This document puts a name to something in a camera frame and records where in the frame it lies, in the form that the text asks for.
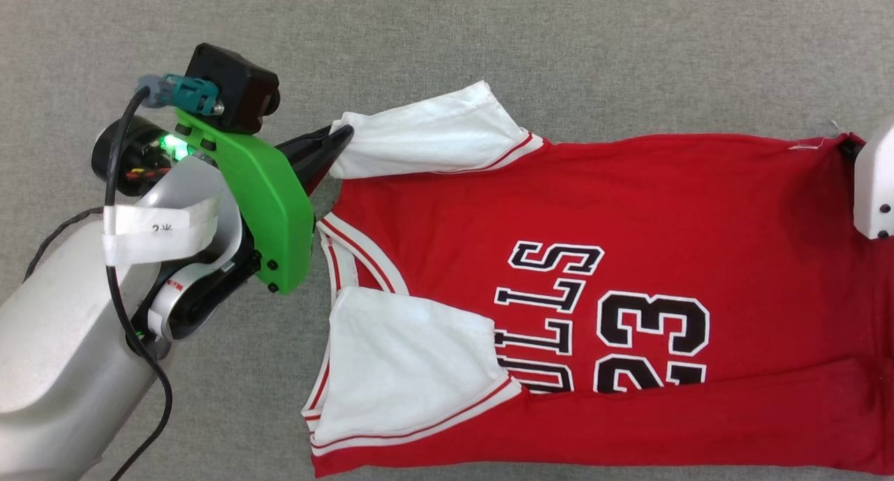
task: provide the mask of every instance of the screw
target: screw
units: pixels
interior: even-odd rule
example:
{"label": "screw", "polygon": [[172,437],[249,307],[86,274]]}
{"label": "screw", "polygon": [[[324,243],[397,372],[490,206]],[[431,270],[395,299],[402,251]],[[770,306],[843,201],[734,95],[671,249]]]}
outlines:
{"label": "screw", "polygon": [[192,134],[192,128],[181,124],[177,124],[176,127],[173,128],[173,131],[183,135],[183,137],[188,137],[189,134]]}

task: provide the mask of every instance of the gray carpet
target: gray carpet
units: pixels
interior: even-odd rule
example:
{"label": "gray carpet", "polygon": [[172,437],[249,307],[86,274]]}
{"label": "gray carpet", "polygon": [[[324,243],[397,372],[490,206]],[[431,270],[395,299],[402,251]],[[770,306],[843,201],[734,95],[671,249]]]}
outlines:
{"label": "gray carpet", "polygon": [[[0,297],[60,221],[99,205],[96,134],[136,78],[182,73],[211,42],[279,74],[261,137],[316,130],[487,80],[552,140],[723,131],[871,133],[894,112],[894,0],[0,0]],[[148,115],[173,124],[170,112]],[[326,212],[338,185],[316,193]],[[129,479],[309,479],[299,409],[326,338],[318,253],[290,297],[252,281],[182,345],[173,420]],[[140,405],[89,479],[106,479],[161,412]],[[479,464],[339,479],[871,478],[818,468],[581,468]]]}

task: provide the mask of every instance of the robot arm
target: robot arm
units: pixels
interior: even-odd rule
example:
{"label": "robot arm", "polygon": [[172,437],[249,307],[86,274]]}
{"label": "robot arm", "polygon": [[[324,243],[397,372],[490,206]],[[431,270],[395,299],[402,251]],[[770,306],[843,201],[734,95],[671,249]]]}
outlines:
{"label": "robot arm", "polygon": [[[178,105],[179,138],[135,119],[120,191],[142,195],[135,211],[217,201],[213,237],[198,254],[116,267],[131,324],[168,367],[177,342],[252,275],[281,294],[303,280],[314,224],[307,194],[352,130],[323,128],[278,147],[250,135],[276,107],[277,77],[211,45],[198,46],[185,77],[164,81],[159,93]],[[102,177],[113,128],[93,155]],[[103,238],[102,221],[82,226],[0,306],[2,481],[81,478],[156,379],[112,306]]]}

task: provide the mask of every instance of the jersey sleeve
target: jersey sleeve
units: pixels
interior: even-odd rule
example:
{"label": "jersey sleeve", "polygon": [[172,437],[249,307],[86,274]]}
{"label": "jersey sleeve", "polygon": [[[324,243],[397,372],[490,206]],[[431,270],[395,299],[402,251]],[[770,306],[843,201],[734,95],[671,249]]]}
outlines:
{"label": "jersey sleeve", "polygon": [[543,144],[483,81],[371,116],[345,112],[332,129],[345,125],[354,137],[330,170],[338,179],[497,169]]}

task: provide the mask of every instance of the bulls jersey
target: bulls jersey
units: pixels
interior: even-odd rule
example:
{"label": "bulls jersey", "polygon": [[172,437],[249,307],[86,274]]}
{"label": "bulls jersey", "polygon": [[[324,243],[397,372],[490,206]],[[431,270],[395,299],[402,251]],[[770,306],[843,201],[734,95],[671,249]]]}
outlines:
{"label": "bulls jersey", "polygon": [[555,144],[483,83],[374,116],[320,221],[317,474],[466,461],[894,474],[894,242],[858,142]]}

